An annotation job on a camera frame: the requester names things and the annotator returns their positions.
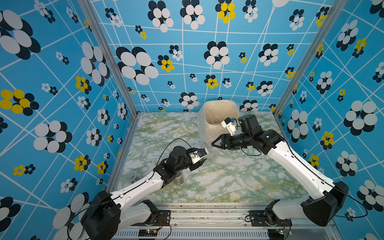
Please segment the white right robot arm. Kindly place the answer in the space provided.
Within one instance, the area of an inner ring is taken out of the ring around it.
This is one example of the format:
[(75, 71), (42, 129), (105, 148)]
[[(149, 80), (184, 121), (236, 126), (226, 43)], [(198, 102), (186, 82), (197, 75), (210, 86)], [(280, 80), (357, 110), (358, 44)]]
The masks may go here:
[(342, 181), (334, 182), (297, 155), (289, 143), (274, 130), (263, 130), (256, 116), (238, 118), (241, 133), (231, 118), (221, 122), (228, 132), (212, 142), (222, 150), (242, 150), (253, 147), (269, 156), (288, 171), (307, 191), (308, 197), (301, 200), (274, 200), (266, 208), (263, 220), (275, 226), (286, 219), (308, 219), (325, 227), (343, 207), (349, 187)]

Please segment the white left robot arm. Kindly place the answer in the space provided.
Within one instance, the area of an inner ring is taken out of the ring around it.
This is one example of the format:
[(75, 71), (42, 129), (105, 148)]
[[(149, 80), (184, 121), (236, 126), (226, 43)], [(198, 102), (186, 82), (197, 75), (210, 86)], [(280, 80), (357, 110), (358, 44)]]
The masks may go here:
[(176, 146), (167, 158), (157, 163), (144, 178), (118, 191), (99, 192), (90, 206), (82, 211), (80, 222), (90, 240), (110, 240), (117, 231), (138, 223), (150, 224), (157, 208), (150, 201), (134, 204), (176, 179), (185, 169), (201, 167), (209, 151), (206, 148), (185, 149)]

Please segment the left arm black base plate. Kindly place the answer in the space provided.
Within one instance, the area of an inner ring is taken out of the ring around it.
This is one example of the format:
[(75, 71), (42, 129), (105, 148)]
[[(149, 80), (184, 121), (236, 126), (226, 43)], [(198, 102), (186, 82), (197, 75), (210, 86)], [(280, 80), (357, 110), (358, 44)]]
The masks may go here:
[(142, 223), (136, 223), (133, 226), (155, 226), (159, 227), (161, 223), (169, 224), (171, 220), (171, 211), (170, 210), (158, 210), (154, 213), (151, 213), (149, 217)]

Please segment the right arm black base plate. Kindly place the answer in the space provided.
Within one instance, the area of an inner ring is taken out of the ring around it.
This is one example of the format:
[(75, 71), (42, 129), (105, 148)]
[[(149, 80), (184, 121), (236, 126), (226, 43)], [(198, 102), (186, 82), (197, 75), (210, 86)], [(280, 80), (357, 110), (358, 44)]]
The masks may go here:
[(290, 219), (281, 220), (276, 217), (273, 213), (266, 211), (249, 211), (245, 217), (245, 221), (251, 223), (253, 227), (281, 227), (287, 228), (292, 226)]

